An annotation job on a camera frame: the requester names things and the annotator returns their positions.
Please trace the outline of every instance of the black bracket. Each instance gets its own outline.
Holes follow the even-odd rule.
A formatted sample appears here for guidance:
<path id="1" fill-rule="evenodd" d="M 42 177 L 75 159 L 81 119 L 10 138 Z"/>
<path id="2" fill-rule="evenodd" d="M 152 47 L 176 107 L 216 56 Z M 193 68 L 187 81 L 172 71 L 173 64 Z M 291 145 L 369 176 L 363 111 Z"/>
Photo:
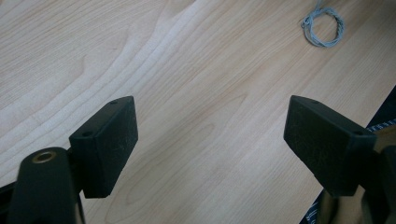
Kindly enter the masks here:
<path id="1" fill-rule="evenodd" d="M 375 152 L 374 133 L 300 96 L 290 98 L 284 139 L 333 197 L 361 185 L 371 222 L 396 223 L 396 146 Z"/>
<path id="2" fill-rule="evenodd" d="M 85 223 L 79 193 L 105 198 L 137 142 L 132 96 L 102 107 L 70 137 L 71 147 L 41 149 L 0 189 L 0 223 Z"/>

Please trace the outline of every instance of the screw hole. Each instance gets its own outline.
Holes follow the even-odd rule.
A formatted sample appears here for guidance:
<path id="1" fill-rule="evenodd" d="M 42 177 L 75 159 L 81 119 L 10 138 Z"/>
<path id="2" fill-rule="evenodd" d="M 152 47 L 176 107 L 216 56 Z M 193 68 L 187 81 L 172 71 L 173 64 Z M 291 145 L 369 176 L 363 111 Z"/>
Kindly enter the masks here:
<path id="1" fill-rule="evenodd" d="M 82 136 L 88 137 L 88 136 L 90 136 L 91 134 L 92 134 L 92 132 L 85 132 L 85 133 L 82 134 Z"/>
<path id="2" fill-rule="evenodd" d="M 43 163 L 52 160 L 55 156 L 56 153 L 54 151 L 46 151 L 35 155 L 32 161 L 33 163 Z"/>

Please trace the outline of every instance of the light wood surface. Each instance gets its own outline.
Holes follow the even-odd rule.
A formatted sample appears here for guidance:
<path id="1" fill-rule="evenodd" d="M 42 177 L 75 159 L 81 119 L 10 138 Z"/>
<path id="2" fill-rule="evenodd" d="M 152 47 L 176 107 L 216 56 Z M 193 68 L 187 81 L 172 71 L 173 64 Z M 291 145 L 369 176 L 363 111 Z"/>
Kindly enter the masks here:
<path id="1" fill-rule="evenodd" d="M 364 126 L 396 83 L 391 0 L 326 2 L 346 22 L 331 49 L 304 39 L 308 0 L 0 3 L 1 185 L 135 97 L 139 142 L 88 223 L 298 223 L 321 186 L 283 141 L 290 96 Z"/>

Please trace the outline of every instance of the wood grain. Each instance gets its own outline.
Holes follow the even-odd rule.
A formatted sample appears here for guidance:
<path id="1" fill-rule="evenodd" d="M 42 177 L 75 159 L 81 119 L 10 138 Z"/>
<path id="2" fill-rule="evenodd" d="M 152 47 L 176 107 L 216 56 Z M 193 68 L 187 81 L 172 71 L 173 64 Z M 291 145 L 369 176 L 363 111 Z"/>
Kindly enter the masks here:
<path id="1" fill-rule="evenodd" d="M 283 141 L 290 96 L 364 126 L 396 83 L 395 1 L 326 2 L 346 21 L 331 49 L 304 39 L 314 4 L 2 1 L 0 184 L 133 95 L 139 142 L 88 223 L 298 223 L 321 188 Z"/>

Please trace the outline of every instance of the clamp jaw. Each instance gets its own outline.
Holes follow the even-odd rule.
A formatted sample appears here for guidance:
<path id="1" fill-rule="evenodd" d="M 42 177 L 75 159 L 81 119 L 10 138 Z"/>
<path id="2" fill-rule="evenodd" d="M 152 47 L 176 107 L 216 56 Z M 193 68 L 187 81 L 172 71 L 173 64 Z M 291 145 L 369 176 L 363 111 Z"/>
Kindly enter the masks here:
<path id="1" fill-rule="evenodd" d="M 137 142 L 134 97 L 102 107 L 69 137 L 71 147 L 41 149 L 0 189 L 0 223 L 85 223 L 79 193 L 105 198 Z"/>
<path id="2" fill-rule="evenodd" d="M 284 139 L 333 197 L 361 185 L 368 223 L 396 223 L 396 146 L 374 151 L 374 133 L 300 96 L 290 98 Z"/>

